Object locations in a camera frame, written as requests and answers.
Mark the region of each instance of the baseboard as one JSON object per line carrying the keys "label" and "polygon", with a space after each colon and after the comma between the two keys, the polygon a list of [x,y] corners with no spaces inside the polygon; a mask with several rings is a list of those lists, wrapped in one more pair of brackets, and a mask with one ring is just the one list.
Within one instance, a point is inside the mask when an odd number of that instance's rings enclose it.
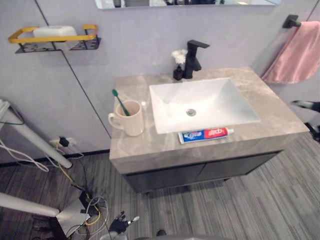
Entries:
{"label": "baseboard", "polygon": [[[97,155],[97,154],[107,154],[110,153],[110,149],[105,149],[105,150],[99,150],[99,151],[88,151],[88,152],[82,152],[83,155],[85,156],[91,156],[91,155]],[[65,154],[63,155],[66,159],[69,158],[76,158],[79,157],[78,153],[75,154]],[[42,158],[37,158],[35,159],[37,162],[49,162],[48,159],[46,157],[42,157]],[[23,161],[23,164],[33,164],[31,162],[25,162]],[[19,166],[19,164],[17,164],[16,162],[7,162],[7,163],[0,163],[0,168],[4,168],[4,167],[11,167],[11,166]]]}

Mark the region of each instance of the gray carpet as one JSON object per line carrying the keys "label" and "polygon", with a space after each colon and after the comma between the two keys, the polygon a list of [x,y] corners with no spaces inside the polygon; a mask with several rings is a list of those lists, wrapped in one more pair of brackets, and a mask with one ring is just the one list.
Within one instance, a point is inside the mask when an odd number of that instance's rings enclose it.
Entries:
{"label": "gray carpet", "polygon": [[[113,168],[108,154],[86,156],[81,161],[89,188],[93,195],[107,199],[112,218],[122,210],[129,217],[140,216],[128,228],[130,240],[154,236],[158,229],[170,235],[233,240],[320,239],[320,145],[308,134],[249,175],[150,194],[134,193]],[[79,160],[73,163],[70,175],[84,184]],[[0,168],[0,192],[60,210],[80,195],[53,167],[49,173],[23,166]],[[1,240],[50,236],[32,230],[33,224],[29,213],[0,208]],[[93,225],[90,231],[101,224]],[[72,239],[85,237],[75,235]]]}

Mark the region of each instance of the white flower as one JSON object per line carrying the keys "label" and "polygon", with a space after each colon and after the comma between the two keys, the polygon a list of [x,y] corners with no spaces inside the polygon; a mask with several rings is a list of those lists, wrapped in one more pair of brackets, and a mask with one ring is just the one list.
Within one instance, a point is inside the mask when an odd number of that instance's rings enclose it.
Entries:
{"label": "white flower", "polygon": [[188,51],[186,49],[176,50],[171,53],[177,64],[184,64],[186,62],[186,55]]}

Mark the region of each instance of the black faucet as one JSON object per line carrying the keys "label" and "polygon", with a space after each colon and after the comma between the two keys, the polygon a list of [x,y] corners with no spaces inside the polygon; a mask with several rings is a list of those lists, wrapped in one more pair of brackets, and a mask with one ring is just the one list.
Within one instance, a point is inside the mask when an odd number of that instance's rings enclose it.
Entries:
{"label": "black faucet", "polygon": [[186,54],[186,57],[185,57],[185,67],[183,72],[183,78],[192,79],[193,71],[201,70],[201,65],[198,62],[198,59],[196,58],[197,48],[201,47],[206,49],[210,45],[200,41],[196,41],[196,40],[188,41],[187,45],[188,45],[188,53]]}

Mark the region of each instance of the green toothbrush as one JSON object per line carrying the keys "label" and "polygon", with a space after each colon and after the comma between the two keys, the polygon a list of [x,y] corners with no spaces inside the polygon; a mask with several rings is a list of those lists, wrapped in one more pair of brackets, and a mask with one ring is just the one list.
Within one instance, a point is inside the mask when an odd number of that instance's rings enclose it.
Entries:
{"label": "green toothbrush", "polygon": [[120,98],[118,97],[118,92],[117,92],[117,90],[112,89],[112,94],[113,94],[113,96],[115,96],[115,97],[118,99],[118,101],[119,101],[119,103],[120,103],[120,105],[121,105],[121,107],[122,107],[122,109],[123,109],[123,111],[124,111],[124,114],[125,114],[126,116],[130,116],[128,110],[126,109],[126,107],[124,106],[124,104],[122,103],[122,101],[120,100]]}

